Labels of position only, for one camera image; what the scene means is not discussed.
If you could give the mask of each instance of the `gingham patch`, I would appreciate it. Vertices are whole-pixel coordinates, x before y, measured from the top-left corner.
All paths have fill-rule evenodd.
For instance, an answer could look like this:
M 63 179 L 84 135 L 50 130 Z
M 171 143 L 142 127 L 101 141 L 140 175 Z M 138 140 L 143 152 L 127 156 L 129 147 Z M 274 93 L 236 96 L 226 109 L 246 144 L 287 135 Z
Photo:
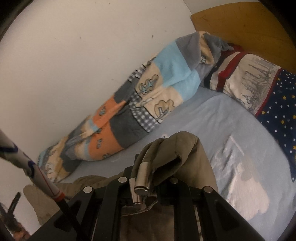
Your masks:
M 129 102 L 129 107 L 134 118 L 137 120 L 140 126 L 149 133 L 160 124 L 144 107 L 136 107 L 136 104 L 141 100 L 142 98 L 137 94 L 136 91 L 134 91 Z
M 132 74 L 128 77 L 128 81 L 133 82 L 135 78 L 140 79 L 145 69 L 145 65 L 142 64 L 139 69 L 136 69 L 134 72 L 132 72 Z

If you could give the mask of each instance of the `orange patch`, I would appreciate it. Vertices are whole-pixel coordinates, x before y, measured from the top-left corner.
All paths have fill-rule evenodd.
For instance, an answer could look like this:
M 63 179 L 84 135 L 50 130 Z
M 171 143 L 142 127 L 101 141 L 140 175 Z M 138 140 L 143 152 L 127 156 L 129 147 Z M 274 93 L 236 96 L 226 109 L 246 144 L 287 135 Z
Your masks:
M 94 114 L 93 123 L 99 128 L 103 127 L 125 104 L 126 101 L 117 104 L 111 96 Z
M 92 160 L 102 160 L 123 148 L 115 139 L 110 123 L 107 122 L 100 134 L 93 134 L 89 143 L 89 155 Z

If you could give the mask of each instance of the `white wall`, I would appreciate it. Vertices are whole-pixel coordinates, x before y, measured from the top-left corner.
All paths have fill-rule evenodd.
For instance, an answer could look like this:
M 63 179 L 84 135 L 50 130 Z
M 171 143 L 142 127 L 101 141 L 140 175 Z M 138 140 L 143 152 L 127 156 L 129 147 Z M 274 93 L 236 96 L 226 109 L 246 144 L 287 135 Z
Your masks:
M 0 42 L 0 128 L 32 159 L 96 110 L 153 53 L 194 32 L 182 0 L 34 0 Z M 0 201 L 30 181 L 0 160 Z M 22 196 L 16 217 L 32 233 Z
M 258 0 L 184 0 L 192 14 L 205 9 L 234 2 L 258 2 Z

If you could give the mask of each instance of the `wooden headboard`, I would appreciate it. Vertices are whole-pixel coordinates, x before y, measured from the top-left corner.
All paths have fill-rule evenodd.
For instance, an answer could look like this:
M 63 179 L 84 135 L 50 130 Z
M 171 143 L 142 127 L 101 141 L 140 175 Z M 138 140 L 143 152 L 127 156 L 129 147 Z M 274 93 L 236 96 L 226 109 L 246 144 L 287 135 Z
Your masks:
M 207 31 L 245 51 L 296 73 L 296 48 L 277 18 L 259 2 L 225 4 L 191 16 L 196 30 Z

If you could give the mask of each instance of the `red stripe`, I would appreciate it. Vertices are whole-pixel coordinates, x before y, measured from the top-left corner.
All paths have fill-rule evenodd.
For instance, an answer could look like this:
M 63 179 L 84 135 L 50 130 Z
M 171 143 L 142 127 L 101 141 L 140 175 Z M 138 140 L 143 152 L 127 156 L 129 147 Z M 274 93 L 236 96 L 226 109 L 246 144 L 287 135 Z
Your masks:
M 55 201 L 55 202 L 60 202 L 60 201 L 62 201 L 64 198 L 65 198 L 65 194 L 64 194 L 63 192 L 61 192 L 61 194 L 60 194 L 57 198 L 54 198 L 54 201 Z
M 239 54 L 234 56 L 234 58 L 229 62 L 229 64 L 225 68 L 225 70 L 223 70 L 219 73 L 218 84 L 217 84 L 217 88 L 216 88 L 217 92 L 223 92 L 226 80 L 230 78 L 230 76 L 233 74 L 233 72 L 237 68 L 239 62 L 246 54 L 248 54 L 248 53 L 247 52 L 240 52 Z
M 261 111 L 262 111 L 263 108 L 265 107 L 265 105 L 266 105 L 266 103 L 267 103 L 267 101 L 268 101 L 268 99 L 269 99 L 269 97 L 270 97 L 270 94 L 271 94 L 271 92 L 273 91 L 274 85 L 276 84 L 276 80 L 277 80 L 277 78 L 279 77 L 279 73 L 280 73 L 281 71 L 282 71 L 282 68 L 280 68 L 280 69 L 277 71 L 277 73 L 276 73 L 276 75 L 275 75 L 275 77 L 274 77 L 274 79 L 273 79 L 273 82 L 272 82 L 272 84 L 271 84 L 271 87 L 270 87 L 270 89 L 269 89 L 269 91 L 268 91 L 268 93 L 267 93 L 267 96 L 266 96 L 265 100 L 263 101 L 262 105 L 260 106 L 260 108 L 258 109 L 258 111 L 257 111 L 256 114 L 255 114 L 256 117 L 261 113 Z
M 50 189 L 50 191 L 51 191 L 53 197 L 56 196 L 58 193 L 57 193 L 56 195 L 54 194 L 54 192 L 52 191 L 52 189 L 51 189 L 50 186 L 48 185 L 47 180 L 45 179 L 45 177 L 44 177 L 44 175 L 43 175 L 43 172 L 40 170 L 40 168 L 39 168 L 38 166 L 37 166 L 37 168 L 38 168 L 39 172 L 41 173 L 41 176 L 43 177 L 43 179 L 44 179 L 46 185 L 47 185 L 48 188 Z

